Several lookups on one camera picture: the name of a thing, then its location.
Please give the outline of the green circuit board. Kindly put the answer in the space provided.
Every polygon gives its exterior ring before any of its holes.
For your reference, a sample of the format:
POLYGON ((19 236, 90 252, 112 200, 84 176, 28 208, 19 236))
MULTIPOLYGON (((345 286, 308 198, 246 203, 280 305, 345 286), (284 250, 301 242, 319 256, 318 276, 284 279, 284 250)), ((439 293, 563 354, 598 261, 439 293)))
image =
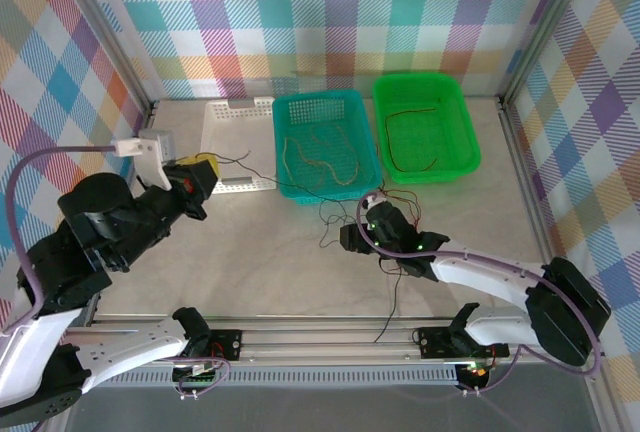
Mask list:
POLYGON ((175 363, 172 370, 172 381, 182 388, 194 384, 196 388, 204 388, 221 379, 229 372, 224 360, 204 360, 175 363))
POLYGON ((495 367, 495 361, 471 362, 456 367, 458 380, 467 385, 485 385, 490 378, 490 373, 495 367))

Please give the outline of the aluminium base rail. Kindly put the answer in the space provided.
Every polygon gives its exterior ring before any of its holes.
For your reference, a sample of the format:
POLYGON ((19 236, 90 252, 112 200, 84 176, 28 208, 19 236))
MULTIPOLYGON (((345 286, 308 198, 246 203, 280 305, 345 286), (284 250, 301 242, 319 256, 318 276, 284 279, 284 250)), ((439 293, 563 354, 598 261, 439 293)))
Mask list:
POLYGON ((450 319, 400 317, 208 317, 209 328, 239 330, 240 366, 417 365, 491 363, 483 355, 422 358, 420 328, 445 328, 450 319))

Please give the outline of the aluminium frame post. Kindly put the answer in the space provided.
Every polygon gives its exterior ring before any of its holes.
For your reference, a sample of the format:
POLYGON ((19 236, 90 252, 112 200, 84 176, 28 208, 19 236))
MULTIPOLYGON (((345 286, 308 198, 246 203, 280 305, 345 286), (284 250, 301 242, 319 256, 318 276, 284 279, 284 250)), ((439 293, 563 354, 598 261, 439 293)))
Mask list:
POLYGON ((134 70, 132 62, 117 39, 114 29, 111 27, 104 10, 98 0, 76 0, 89 26, 96 38, 103 46, 106 54, 111 59, 115 69, 121 76, 146 117, 153 110, 153 101, 144 89, 142 81, 134 70))
POLYGON ((535 8, 527 12, 522 37, 498 86, 496 97, 502 105, 514 101, 524 87, 551 34, 567 10, 571 0, 535 0, 535 8))

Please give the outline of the teal plastic basket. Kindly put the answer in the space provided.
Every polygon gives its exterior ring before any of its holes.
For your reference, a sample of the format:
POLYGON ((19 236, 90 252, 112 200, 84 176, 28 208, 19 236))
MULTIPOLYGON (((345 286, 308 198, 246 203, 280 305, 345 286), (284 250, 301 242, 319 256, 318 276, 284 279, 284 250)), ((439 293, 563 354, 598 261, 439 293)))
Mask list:
POLYGON ((363 99, 351 89, 284 96, 273 103, 277 181, 299 205, 357 200, 382 172, 363 99))

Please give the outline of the aluminium side rail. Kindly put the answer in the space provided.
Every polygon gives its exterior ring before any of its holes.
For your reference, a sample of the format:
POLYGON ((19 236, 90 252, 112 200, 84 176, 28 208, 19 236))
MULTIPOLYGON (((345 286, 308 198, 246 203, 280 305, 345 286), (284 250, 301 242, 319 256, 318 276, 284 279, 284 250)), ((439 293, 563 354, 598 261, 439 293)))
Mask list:
POLYGON ((525 160, 524 149, 518 139, 510 109, 501 96, 496 97, 498 116, 515 169, 527 221, 530 225, 541 259, 549 263, 556 255, 556 248, 546 227, 544 214, 538 200, 537 191, 525 160))

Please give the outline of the green plastic basket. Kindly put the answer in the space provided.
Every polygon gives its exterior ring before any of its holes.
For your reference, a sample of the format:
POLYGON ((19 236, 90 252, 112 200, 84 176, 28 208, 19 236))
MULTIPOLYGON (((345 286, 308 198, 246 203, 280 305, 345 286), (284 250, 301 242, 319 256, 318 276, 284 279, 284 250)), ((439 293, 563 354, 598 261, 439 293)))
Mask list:
POLYGON ((376 80, 373 103, 382 162, 399 184, 455 181, 482 155, 458 82, 441 73, 376 80))

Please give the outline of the white perforated plastic basket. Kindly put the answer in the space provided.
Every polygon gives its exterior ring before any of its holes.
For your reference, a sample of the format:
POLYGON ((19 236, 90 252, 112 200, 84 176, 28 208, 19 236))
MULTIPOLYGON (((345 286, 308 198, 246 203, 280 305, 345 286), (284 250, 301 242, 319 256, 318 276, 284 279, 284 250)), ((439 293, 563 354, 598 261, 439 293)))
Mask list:
POLYGON ((205 105, 201 151, 218 160, 216 194, 277 187, 273 103, 266 96, 205 105))

